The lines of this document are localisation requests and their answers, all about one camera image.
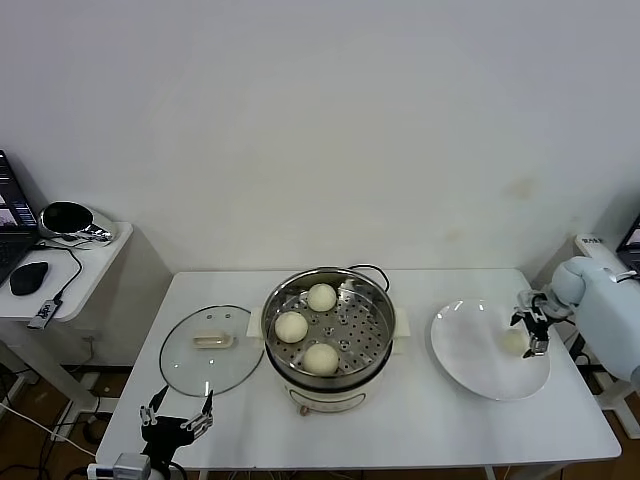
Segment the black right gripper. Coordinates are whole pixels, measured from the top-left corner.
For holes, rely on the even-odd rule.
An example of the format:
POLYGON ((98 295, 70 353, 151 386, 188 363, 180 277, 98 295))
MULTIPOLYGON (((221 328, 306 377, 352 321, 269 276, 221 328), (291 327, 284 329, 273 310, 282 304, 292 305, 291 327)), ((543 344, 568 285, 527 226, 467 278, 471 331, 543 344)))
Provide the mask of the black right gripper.
POLYGON ((529 308, 516 307, 511 316, 510 326, 514 327, 522 322, 529 332, 528 349, 522 358, 532 358, 544 356, 549 345, 549 327, 553 324, 546 313, 545 307, 548 301, 546 299, 531 299, 529 308))

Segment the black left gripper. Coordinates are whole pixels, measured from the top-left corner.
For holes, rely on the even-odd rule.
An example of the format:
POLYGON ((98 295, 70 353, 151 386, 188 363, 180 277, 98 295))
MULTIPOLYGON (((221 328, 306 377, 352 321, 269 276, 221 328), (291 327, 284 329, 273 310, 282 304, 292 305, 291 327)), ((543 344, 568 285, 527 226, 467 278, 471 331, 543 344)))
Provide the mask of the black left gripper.
POLYGON ((189 420, 169 416, 156 418, 168 389, 165 385, 139 409, 143 424, 141 435, 146 442, 142 453, 150 458, 172 458, 178 448, 191 445, 195 435, 203 435, 214 424, 213 391, 208 393, 201 412, 189 420))

